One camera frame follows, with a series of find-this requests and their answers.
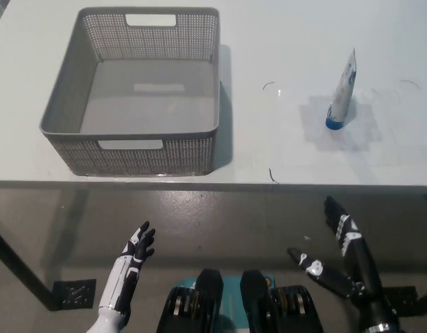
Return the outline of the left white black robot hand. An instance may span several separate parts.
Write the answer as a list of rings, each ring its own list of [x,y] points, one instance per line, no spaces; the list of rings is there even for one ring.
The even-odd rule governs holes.
[[[107,279],[99,308],[111,309],[121,315],[130,310],[130,303],[139,281],[141,268],[153,255],[155,229],[146,221],[130,237],[122,253],[116,258]]]

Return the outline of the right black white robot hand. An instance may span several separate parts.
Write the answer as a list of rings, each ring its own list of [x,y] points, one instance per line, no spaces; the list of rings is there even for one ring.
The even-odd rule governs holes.
[[[310,279],[351,301],[359,311],[358,328],[361,332],[399,332],[398,316],[386,298],[376,263],[361,230],[350,213],[331,196],[324,201],[324,215],[338,243],[344,273],[298,248],[288,248],[288,255]]]

